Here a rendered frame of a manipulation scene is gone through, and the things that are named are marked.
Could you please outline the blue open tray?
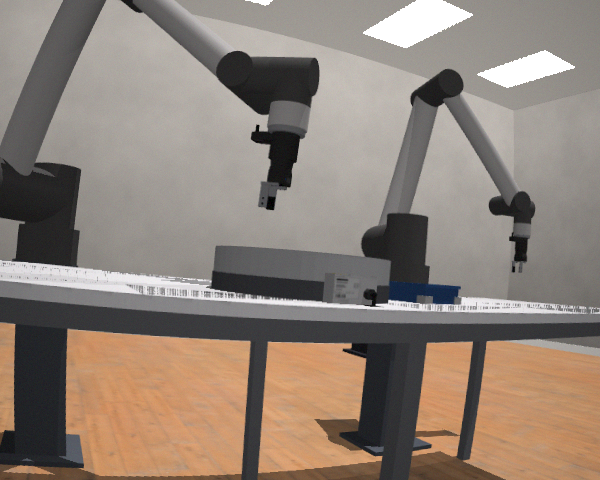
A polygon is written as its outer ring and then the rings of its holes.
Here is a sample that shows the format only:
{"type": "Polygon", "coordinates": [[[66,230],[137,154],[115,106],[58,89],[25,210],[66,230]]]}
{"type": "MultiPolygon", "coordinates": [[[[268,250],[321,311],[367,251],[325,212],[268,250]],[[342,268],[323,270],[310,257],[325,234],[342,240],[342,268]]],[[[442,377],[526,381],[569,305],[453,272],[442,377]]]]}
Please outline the blue open tray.
{"type": "Polygon", "coordinates": [[[454,304],[461,286],[389,281],[389,300],[417,302],[417,295],[433,296],[433,304],[454,304]]]}

